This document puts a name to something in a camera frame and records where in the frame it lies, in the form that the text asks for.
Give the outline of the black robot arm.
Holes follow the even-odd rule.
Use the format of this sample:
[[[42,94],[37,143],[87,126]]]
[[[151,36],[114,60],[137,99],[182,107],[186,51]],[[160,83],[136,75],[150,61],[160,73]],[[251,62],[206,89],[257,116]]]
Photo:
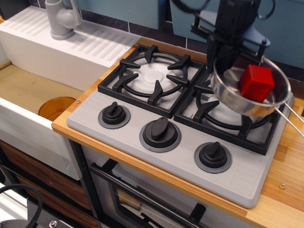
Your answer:
[[[223,74],[232,68],[238,57],[260,64],[270,41],[256,30],[255,19],[265,20],[259,14],[259,0],[221,0],[217,12],[198,9],[191,31],[207,40],[207,69]]]

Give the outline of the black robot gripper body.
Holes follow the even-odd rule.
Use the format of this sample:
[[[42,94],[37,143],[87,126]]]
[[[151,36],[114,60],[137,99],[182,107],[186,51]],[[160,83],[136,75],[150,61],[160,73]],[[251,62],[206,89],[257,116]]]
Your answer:
[[[219,10],[217,13],[203,10],[195,13],[191,31],[208,40],[215,35],[220,49],[224,45],[235,46],[239,54],[249,61],[260,64],[270,40],[254,27],[255,13],[249,10]]]

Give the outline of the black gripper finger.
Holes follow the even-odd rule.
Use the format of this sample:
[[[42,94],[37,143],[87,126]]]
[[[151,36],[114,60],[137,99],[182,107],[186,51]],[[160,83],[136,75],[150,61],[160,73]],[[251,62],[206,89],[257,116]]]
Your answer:
[[[219,43],[215,35],[210,35],[207,41],[207,69],[213,71],[214,60],[218,54]]]
[[[231,69],[234,65],[239,51],[235,46],[224,45],[219,53],[219,73],[223,74],[226,70]]]

